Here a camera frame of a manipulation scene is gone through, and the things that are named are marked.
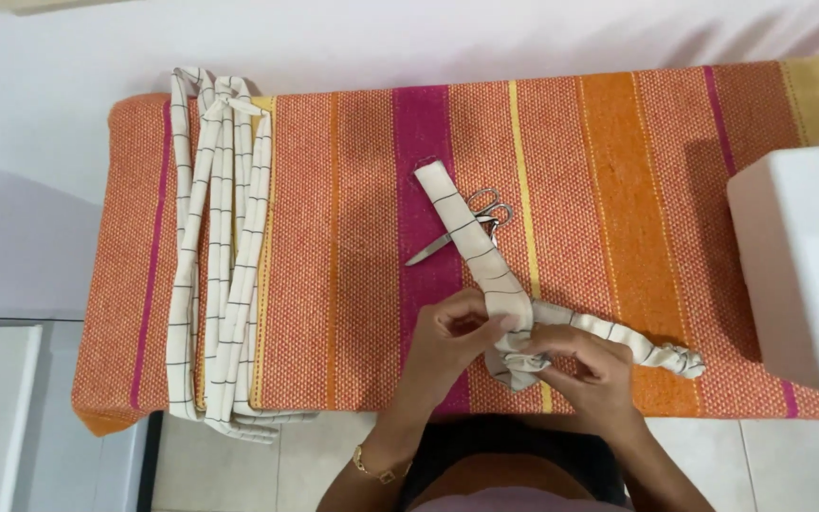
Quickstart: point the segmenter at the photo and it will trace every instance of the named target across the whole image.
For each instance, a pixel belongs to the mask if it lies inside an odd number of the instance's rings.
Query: white fabric with black grid lines
[[[656,346],[640,332],[620,323],[532,300],[489,235],[473,217],[444,165],[440,161],[432,162],[417,169],[415,174],[438,211],[461,258],[470,268],[470,274],[485,294],[489,315],[510,313],[519,318],[514,329],[495,343],[494,350],[485,353],[489,373],[510,389],[519,391],[534,384],[539,379],[533,372],[551,363],[541,355],[519,354],[529,343],[529,333],[536,321],[569,323],[612,342],[624,343],[631,347],[636,365],[664,367],[687,378],[697,377],[706,368],[701,355],[695,351],[671,343]]]
[[[318,413],[255,410],[247,403],[254,372],[250,355],[255,349],[256,265],[270,188],[270,113],[251,104],[241,78],[222,76],[215,83],[207,71],[193,67],[176,68],[171,79],[170,120],[178,171],[178,263],[166,332],[169,413],[204,421],[227,436],[271,443],[279,432],[267,425],[309,421]],[[189,157],[187,83],[199,89],[201,129],[194,166]],[[254,145],[251,116],[260,117]],[[204,326],[207,411],[199,411],[194,401],[192,362],[198,357],[194,354],[199,311],[198,240],[205,199],[210,214]]]

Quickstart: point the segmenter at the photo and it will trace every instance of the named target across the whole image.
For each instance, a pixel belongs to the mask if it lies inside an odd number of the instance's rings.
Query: scissor blade
[[[435,241],[425,246],[425,249],[420,250],[418,254],[410,258],[409,261],[405,263],[405,265],[407,267],[411,267],[416,263],[425,260],[428,256],[434,254],[435,251],[447,245],[448,242],[450,242],[450,235],[448,233],[444,233],[443,235],[436,238]]]

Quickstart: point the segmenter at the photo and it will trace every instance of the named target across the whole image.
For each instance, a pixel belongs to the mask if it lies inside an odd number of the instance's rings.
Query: bracelet
[[[365,473],[366,475],[371,475],[369,470],[365,468],[365,465],[362,464],[362,445],[356,447],[353,451],[353,464],[356,465],[359,471]],[[403,475],[406,476],[407,473],[410,471],[410,467],[412,466],[412,461],[409,461],[409,465],[407,466],[407,470],[403,472]],[[391,470],[387,470],[380,475],[375,475],[375,477],[382,483],[382,484],[389,484],[397,479],[397,476],[394,475],[394,472]]]

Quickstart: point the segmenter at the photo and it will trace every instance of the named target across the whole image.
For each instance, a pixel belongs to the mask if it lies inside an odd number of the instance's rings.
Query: striped woven cloth
[[[703,354],[694,380],[636,367],[643,413],[819,418],[818,392],[764,371],[725,199],[735,172],[819,140],[819,56],[253,102],[272,112],[275,135],[252,407],[389,401],[419,308],[472,285],[451,247],[402,265],[443,232],[412,176],[438,158],[464,196],[495,187],[515,208],[499,244],[531,296]],[[109,117],[72,394],[98,435],[167,406],[168,105],[168,95],[137,96]],[[546,386],[511,393],[479,360],[439,411],[571,408]]]

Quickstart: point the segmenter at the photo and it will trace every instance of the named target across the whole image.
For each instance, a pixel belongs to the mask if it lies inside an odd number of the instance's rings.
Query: scissors
[[[472,202],[479,196],[486,194],[491,194],[491,202],[489,202],[485,208],[473,210]],[[473,192],[473,194],[467,198],[467,206],[470,207],[473,217],[479,221],[480,225],[487,226],[486,233],[488,233],[491,237],[491,243],[495,244],[497,247],[498,243],[495,239],[495,230],[510,222],[510,219],[514,216],[514,210],[509,205],[501,202],[501,195],[492,187]],[[507,216],[504,218],[504,220],[492,215],[495,210],[505,211]],[[409,261],[406,262],[406,266],[411,267],[416,263],[425,260],[428,256],[434,254],[438,249],[447,245],[448,242],[450,242],[450,233],[444,233],[436,238],[435,241],[432,241],[429,245],[425,246],[425,249],[420,250],[418,254],[410,258]]]

